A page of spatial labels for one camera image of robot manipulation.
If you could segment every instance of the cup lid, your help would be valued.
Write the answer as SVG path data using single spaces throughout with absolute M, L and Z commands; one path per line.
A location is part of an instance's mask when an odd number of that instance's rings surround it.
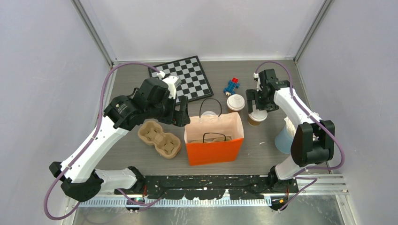
M 231 95 L 227 99 L 227 106 L 233 111 L 240 111 L 245 106 L 245 99 L 238 94 Z
M 206 111 L 204 113 L 202 113 L 202 116 L 216 116 L 217 114 L 215 114 L 215 112 L 213 111 Z
M 266 110 L 258 110 L 256 109 L 256 105 L 253 104 L 253 112 L 249 114 L 249 117 L 256 121 L 256 122 L 262 122 L 264 121 L 268 116 L 268 113 Z

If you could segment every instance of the floor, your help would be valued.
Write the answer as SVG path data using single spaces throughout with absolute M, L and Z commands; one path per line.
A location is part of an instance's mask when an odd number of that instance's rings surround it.
M 297 94 L 305 102 L 304 92 L 300 84 L 299 75 L 292 60 L 282 60 L 293 76 L 293 84 Z M 253 73 L 260 61 L 209 61 L 202 62 L 214 92 L 214 98 L 222 103 L 223 112 L 227 112 L 227 97 L 222 90 L 228 85 L 232 77 L 241 83 L 237 94 L 245 97 L 246 89 L 254 89 L 256 82 Z M 266 64 L 261 70 L 274 68 L 279 80 L 287 80 L 286 72 L 278 65 Z M 140 87 L 142 81 L 149 77 L 147 68 L 143 66 L 125 66 L 117 71 L 111 99 L 119 95 L 130 94 L 135 87 Z M 189 115 L 198 116 L 201 100 L 188 104 Z M 203 111 L 219 112 L 215 101 L 207 101 Z M 124 169 L 135 166 L 144 175 L 198 175 L 198 174 L 267 174 L 269 169 L 284 161 L 288 155 L 281 153 L 275 147 L 274 140 L 284 127 L 285 113 L 282 110 L 268 114 L 267 119 L 258 127 L 248 124 L 247 107 L 242 110 L 245 140 L 240 153 L 234 162 L 189 166 L 185 145 L 173 159 L 160 156 L 153 146 L 143 143 L 137 135 L 139 127 L 134 128 L 122 138 L 100 161 L 97 168 L 106 170 Z M 165 132 L 175 134 L 183 141 L 184 128 L 162 124 Z M 312 171 L 313 173 L 327 173 L 326 170 Z

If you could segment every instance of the bag handle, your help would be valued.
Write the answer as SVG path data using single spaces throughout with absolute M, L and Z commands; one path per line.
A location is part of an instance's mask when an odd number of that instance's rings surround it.
M 220 105 L 220 114 L 218 115 L 218 117 L 220 117 L 221 114 L 222 114 L 221 103 L 220 103 L 217 99 L 212 98 L 212 97 L 209 97 L 209 98 L 206 98 L 205 100 L 203 100 L 202 104 L 200 104 L 200 108 L 199 108 L 199 118 L 202 116 L 202 106 L 203 106 L 203 103 L 204 103 L 206 100 L 208 100 L 208 99 L 212 99 L 212 100 L 215 100 L 215 101 L 218 102 L 218 104 Z
M 207 135 L 207 134 L 216 134 L 216 135 L 222 135 L 222 136 L 224 136 L 224 141 L 227 141 L 227 136 L 225 136 L 225 135 L 223 135 L 223 134 L 220 134 L 220 133 L 213 133 L 213 132 L 208 132 L 208 133 L 204 133 L 203 134 L 203 143 L 205 142 L 205 135 Z

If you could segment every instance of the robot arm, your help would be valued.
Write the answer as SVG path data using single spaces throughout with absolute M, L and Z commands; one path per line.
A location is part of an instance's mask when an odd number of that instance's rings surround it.
M 271 185 L 281 180 L 292 179 L 295 173 L 305 167 L 331 160 L 333 140 L 293 100 L 289 81 L 279 81 L 273 69 L 254 74 L 254 79 L 257 88 L 246 90 L 249 113 L 253 111 L 252 101 L 255 101 L 258 110 L 271 112 L 281 108 L 296 128 L 291 155 L 282 163 L 272 167 L 268 174 Z M 314 114 L 297 96 L 294 89 L 293 95 L 310 115 L 334 135 L 335 127 L 330 120 L 324 121 Z
M 162 123 L 179 127 L 190 123 L 187 97 L 181 98 L 180 110 L 175 110 L 176 88 L 180 84 L 181 80 L 175 76 L 163 80 L 148 78 L 132 97 L 115 97 L 104 110 L 104 118 L 94 141 L 61 178 L 64 193 L 79 202 L 84 202 L 102 191 L 117 188 L 140 190 L 144 182 L 143 176 L 135 167 L 104 171 L 95 169 L 95 166 L 117 141 L 146 119 L 157 119 Z M 73 157 L 92 138 L 93 133 L 94 131 L 66 160 L 50 165 L 50 171 L 55 177 L 65 170 Z

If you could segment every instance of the black and white checkered board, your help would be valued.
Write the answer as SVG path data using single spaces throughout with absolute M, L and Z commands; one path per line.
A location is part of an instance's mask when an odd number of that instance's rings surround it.
M 181 85 L 177 88 L 177 104 L 180 104 L 180 97 L 183 95 L 188 97 L 189 102 L 213 96 L 213 91 L 197 56 L 155 67 L 162 70 L 166 76 L 178 76 L 181 79 Z M 149 74 L 151 77 L 157 77 L 152 69 L 149 69 Z

